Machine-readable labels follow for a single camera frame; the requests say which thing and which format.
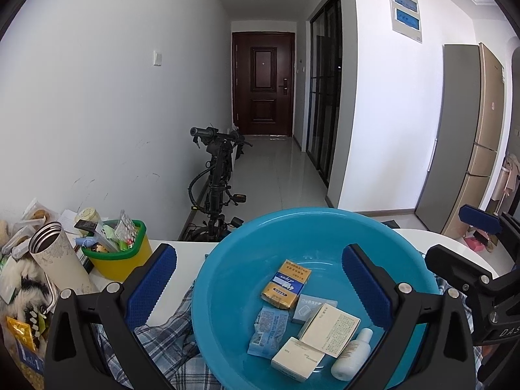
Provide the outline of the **blue plaid cloth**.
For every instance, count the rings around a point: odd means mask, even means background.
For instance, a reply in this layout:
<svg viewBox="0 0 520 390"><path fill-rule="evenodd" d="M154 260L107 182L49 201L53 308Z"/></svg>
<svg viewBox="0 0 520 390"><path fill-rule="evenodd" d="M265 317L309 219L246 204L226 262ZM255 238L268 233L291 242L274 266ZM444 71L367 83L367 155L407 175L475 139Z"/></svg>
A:
<svg viewBox="0 0 520 390"><path fill-rule="evenodd" d="M200 355L193 334L191 302L193 284L176 312L162 325L135 329L135 335L161 373L175 389L225 389ZM113 377L133 389L121 367L102 325L93 332Z"/></svg>

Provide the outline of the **light blue wipes packet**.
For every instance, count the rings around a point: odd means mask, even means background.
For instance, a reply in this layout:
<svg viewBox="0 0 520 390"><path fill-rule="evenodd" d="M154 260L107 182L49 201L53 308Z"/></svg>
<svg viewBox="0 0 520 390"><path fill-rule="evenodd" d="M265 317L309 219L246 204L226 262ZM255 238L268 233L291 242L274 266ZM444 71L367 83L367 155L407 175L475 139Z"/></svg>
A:
<svg viewBox="0 0 520 390"><path fill-rule="evenodd" d="M280 350L288 319L288 311L265 305L255 319L247 353L258 358L273 358Z"/></svg>

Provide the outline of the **gold cigarette pack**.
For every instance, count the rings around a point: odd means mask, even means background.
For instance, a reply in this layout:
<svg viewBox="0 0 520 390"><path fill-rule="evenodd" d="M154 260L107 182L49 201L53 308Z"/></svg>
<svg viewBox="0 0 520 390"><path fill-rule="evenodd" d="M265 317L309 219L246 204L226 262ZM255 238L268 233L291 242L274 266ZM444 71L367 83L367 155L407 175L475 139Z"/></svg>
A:
<svg viewBox="0 0 520 390"><path fill-rule="evenodd" d="M262 290L262 300L281 310L293 309L311 273L309 268L285 260Z"/></svg>

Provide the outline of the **black folding bicycle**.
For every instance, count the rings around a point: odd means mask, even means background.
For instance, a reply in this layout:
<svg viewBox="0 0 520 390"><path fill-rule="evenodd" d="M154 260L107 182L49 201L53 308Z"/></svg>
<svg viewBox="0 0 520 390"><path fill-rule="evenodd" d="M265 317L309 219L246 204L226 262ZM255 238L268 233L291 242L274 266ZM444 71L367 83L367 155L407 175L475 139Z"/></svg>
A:
<svg viewBox="0 0 520 390"><path fill-rule="evenodd" d="M207 216L207 222L201 226L188 226L185 233L187 241L193 242L219 242L230 234L229 228L237 229L244 223L242 219L234 216L230 221L226 220L223 208L230 204L238 206L246 203L247 197L243 194L231 194L231 180L233 172L233 154L240 157L245 145L252 146L237 129L227 134L220 133L218 129L207 127L205 129L193 127L190 129L193 142L199 146L202 143L211 159L206 163L206 168L191 180L188 185L188 197L192 203L192 209ZM203 203L198 202L193 195L194 185L208 175L207 188Z"/></svg>

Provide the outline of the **grey gold refrigerator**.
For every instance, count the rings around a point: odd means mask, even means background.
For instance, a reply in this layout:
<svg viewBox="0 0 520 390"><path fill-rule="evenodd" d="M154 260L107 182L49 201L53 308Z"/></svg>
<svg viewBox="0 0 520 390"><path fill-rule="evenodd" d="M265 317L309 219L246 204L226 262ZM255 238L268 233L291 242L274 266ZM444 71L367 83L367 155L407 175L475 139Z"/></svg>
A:
<svg viewBox="0 0 520 390"><path fill-rule="evenodd" d="M505 103L500 61L485 44L443 46L442 107L415 215L454 240L468 229L463 205L479 206L499 149Z"/></svg>

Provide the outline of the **black white plush toy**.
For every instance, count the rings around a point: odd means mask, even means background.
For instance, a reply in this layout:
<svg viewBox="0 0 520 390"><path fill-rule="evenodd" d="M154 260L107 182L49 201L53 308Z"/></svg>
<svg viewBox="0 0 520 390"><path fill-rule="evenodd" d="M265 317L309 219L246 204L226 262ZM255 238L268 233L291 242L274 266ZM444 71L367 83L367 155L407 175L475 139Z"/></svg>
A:
<svg viewBox="0 0 520 390"><path fill-rule="evenodd" d="M1 299L1 325L7 327L10 317L40 334L39 316L47 312L52 299L42 268L31 257L19 261L10 258L1 273L1 290L12 292L8 303Z"/></svg>

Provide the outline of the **blue plastic basin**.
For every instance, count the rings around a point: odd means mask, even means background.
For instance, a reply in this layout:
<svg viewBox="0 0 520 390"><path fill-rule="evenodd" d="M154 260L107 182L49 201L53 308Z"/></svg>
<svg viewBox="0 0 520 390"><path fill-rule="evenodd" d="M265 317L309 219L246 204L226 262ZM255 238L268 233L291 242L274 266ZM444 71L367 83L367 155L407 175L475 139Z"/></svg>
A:
<svg viewBox="0 0 520 390"><path fill-rule="evenodd" d="M261 292L290 260L310 269L303 293L335 300L338 308L373 323L341 266L343 249L357 244L396 283L418 292L439 292L424 259L396 231L344 210L307 208L261 216L233 231L209 254L194 285L192 324L211 373L226 389L344 389L334 379L332 357L323 358L304 382L247 353L256 316L265 306Z"/></svg>

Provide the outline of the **yellow green bin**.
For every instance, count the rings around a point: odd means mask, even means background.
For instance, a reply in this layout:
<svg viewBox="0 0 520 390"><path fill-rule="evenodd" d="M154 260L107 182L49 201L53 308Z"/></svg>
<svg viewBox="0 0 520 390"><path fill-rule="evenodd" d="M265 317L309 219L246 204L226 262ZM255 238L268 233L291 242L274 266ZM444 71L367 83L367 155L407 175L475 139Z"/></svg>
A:
<svg viewBox="0 0 520 390"><path fill-rule="evenodd" d="M83 254L106 279L122 283L135 268L144 266L151 257L152 250L145 224L137 219L133 219L133 223L137 228L137 236L131 249L118 253L98 253L87 248L82 249Z"/></svg>

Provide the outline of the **wall electrical panel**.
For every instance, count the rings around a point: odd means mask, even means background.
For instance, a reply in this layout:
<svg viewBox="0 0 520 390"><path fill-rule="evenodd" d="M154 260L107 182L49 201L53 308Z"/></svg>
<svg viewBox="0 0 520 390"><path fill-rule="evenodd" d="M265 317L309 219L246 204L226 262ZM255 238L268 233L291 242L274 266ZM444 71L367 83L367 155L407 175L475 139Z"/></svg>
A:
<svg viewBox="0 0 520 390"><path fill-rule="evenodd" d="M390 0L392 30L413 41L422 42L421 13L418 0Z"/></svg>

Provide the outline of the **light blue small box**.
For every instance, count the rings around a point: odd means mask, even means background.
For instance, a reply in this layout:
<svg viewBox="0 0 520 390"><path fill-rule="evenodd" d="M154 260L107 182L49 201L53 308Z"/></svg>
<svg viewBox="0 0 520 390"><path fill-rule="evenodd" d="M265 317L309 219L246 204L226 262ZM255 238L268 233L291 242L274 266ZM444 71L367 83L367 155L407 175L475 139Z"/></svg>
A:
<svg viewBox="0 0 520 390"><path fill-rule="evenodd" d="M304 324L323 304L337 307L338 301L301 294L292 314L292 322L296 324Z"/></svg>

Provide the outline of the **white lotion bottle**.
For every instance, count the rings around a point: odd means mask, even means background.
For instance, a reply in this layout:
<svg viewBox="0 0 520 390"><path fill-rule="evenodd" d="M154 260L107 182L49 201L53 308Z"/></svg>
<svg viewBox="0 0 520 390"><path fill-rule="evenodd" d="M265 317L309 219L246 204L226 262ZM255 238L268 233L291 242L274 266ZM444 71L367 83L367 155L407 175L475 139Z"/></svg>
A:
<svg viewBox="0 0 520 390"><path fill-rule="evenodd" d="M340 381L351 381L368 360L373 336L371 328L363 328L354 340L344 348L332 365L331 375Z"/></svg>

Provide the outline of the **large cream text box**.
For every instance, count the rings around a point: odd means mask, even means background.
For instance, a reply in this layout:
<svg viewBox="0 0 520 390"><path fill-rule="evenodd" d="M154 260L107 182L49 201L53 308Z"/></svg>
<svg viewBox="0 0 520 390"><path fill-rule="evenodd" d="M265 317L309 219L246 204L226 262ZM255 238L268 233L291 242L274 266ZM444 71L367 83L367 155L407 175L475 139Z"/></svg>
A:
<svg viewBox="0 0 520 390"><path fill-rule="evenodd" d="M353 338L359 324L360 318L330 304L322 304L307 319L298 339L325 355L338 358Z"/></svg>

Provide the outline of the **white wall switch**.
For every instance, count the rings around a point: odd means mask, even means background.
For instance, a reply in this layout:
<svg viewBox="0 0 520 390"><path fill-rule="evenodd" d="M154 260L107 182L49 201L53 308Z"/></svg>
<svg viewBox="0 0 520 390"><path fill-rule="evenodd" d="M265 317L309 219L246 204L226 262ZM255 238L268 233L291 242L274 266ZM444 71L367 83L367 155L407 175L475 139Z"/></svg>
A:
<svg viewBox="0 0 520 390"><path fill-rule="evenodd" d="M157 67L162 65L162 53L161 52L153 51L152 65L157 66Z"/></svg>

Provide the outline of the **cream thermos cup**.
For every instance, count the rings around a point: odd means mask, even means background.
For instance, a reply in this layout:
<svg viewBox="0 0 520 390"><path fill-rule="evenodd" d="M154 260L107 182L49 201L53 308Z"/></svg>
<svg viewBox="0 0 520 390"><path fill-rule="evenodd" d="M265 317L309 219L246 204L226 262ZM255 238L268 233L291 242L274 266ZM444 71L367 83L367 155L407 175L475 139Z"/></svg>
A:
<svg viewBox="0 0 520 390"><path fill-rule="evenodd" d="M36 231L28 248L32 258L60 291L71 289L78 295L98 291L59 222L48 223Z"/></svg>

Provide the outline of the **cream small box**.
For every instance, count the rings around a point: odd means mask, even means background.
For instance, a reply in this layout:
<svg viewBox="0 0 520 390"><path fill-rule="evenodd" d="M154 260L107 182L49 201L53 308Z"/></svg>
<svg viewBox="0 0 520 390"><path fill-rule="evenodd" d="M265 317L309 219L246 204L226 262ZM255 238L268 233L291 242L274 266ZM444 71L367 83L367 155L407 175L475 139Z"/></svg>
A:
<svg viewBox="0 0 520 390"><path fill-rule="evenodd" d="M295 337L290 337L271 359L271 366L299 382L306 381L325 354Z"/></svg>

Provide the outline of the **black framed glass door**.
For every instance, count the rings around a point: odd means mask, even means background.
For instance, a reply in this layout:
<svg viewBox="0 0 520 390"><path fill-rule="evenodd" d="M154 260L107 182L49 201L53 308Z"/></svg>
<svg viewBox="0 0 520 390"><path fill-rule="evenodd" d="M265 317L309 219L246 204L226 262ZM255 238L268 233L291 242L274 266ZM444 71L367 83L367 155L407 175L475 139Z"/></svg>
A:
<svg viewBox="0 0 520 390"><path fill-rule="evenodd" d="M311 67L307 155L330 183L342 79L341 0L328 0L310 21Z"/></svg>

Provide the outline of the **dark brown entrance door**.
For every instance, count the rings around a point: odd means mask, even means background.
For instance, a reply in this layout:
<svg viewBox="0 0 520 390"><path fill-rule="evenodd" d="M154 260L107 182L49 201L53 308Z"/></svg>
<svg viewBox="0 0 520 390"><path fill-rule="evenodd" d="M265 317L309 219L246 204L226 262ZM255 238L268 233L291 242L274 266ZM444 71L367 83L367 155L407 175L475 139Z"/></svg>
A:
<svg viewBox="0 0 520 390"><path fill-rule="evenodd" d="M293 134L293 32L235 32L234 125L244 135Z"/></svg>

